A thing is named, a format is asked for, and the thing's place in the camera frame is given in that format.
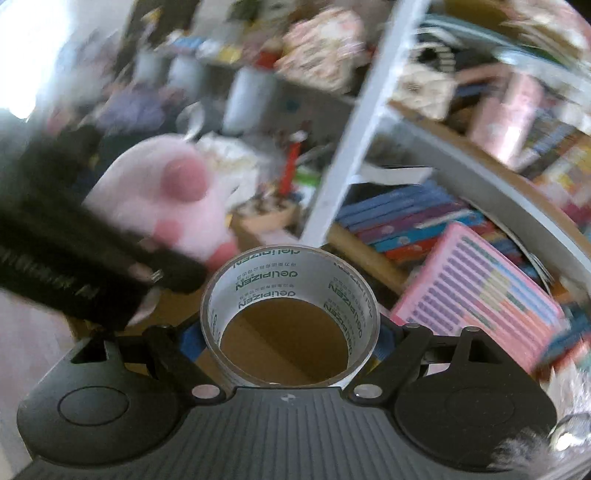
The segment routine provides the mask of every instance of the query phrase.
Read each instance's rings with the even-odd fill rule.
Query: silver screw
[[[384,393],[381,388],[371,383],[357,385],[353,393],[359,398],[378,398]]]
[[[220,394],[220,389],[219,387],[210,384],[197,385],[196,387],[193,387],[191,393],[196,398],[209,400],[211,398],[216,398]]]

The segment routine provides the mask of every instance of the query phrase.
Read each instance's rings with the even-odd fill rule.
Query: purple book
[[[390,237],[396,236],[400,232],[409,230],[419,223],[423,223],[432,218],[441,217],[447,213],[457,212],[458,210],[462,210],[464,208],[466,208],[466,204],[462,202],[445,203],[443,205],[427,208],[418,213],[413,213],[412,215],[393,219],[384,225],[370,228],[368,230],[363,230],[356,233],[355,235],[364,244],[374,244],[376,242],[381,242],[383,240],[387,240]]]

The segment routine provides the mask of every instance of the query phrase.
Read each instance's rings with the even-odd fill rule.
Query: bright light
[[[70,36],[67,0],[7,0],[0,7],[0,108],[19,118],[35,108]]]

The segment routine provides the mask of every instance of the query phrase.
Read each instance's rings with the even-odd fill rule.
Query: pink notebook
[[[457,222],[447,227],[390,319],[424,325],[437,335],[480,327],[528,372],[567,326],[550,296]]]

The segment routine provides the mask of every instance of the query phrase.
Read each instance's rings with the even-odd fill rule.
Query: stuffed animal
[[[226,226],[226,196],[193,144],[180,135],[161,135],[119,156],[84,205],[120,230],[151,238],[215,271],[239,253]]]

